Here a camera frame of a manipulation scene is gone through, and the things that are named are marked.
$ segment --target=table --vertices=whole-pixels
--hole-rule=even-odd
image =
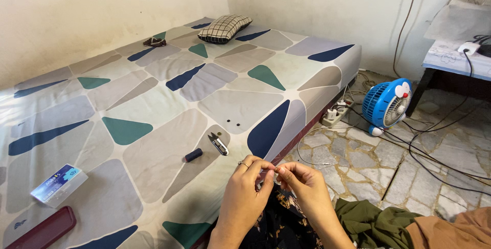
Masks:
[[[406,110],[407,116],[412,115],[436,70],[464,76],[470,75],[469,62],[463,53],[457,51],[461,45],[462,43],[439,40],[433,43],[423,61],[422,66],[426,68],[425,73],[421,77],[421,81],[411,98],[411,103]],[[491,58],[476,52],[473,55],[469,55],[469,59],[472,62],[472,77],[491,81]]]

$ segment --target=stone tile floor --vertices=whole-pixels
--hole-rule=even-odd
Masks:
[[[393,78],[364,72],[376,83]],[[352,90],[363,89],[359,77]],[[363,95],[354,95],[357,103]],[[464,96],[437,89],[428,90],[412,118],[437,122],[462,102]],[[457,123],[435,132],[421,134],[413,143],[437,160],[481,177],[491,173],[491,104],[469,98],[462,107],[446,118],[440,126],[453,122],[466,112],[478,108]],[[356,109],[361,112],[361,105]],[[348,114],[345,122],[336,125],[339,129],[320,129],[309,133],[284,159],[285,162],[299,161],[314,167],[324,174],[331,199],[348,201],[368,199],[384,209],[396,206],[425,216],[436,215],[452,221],[460,212],[491,206],[491,196],[475,191],[456,189],[435,179],[425,168],[412,158],[404,143],[394,142],[390,135],[372,137],[365,130],[368,123],[359,120],[356,114]],[[405,121],[416,129],[429,124]],[[322,127],[317,123],[313,129]],[[390,133],[409,141],[414,133],[404,123],[398,123]],[[491,187],[433,161],[415,155],[436,177],[455,186],[477,189],[491,194]]]

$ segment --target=black floral fabric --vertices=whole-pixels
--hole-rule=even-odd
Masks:
[[[239,249],[323,249],[295,196],[274,184],[266,208]]]

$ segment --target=thread spool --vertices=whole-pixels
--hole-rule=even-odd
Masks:
[[[203,155],[203,151],[201,150],[201,148],[196,148],[196,150],[184,156],[184,159],[186,160],[187,163],[189,163],[201,155]]]

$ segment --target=woman's left hand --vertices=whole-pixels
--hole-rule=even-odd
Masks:
[[[208,248],[238,248],[266,207],[273,189],[274,165],[259,157],[247,155],[228,180],[221,203],[217,226],[212,232]],[[259,191],[255,181],[261,169],[269,171]]]

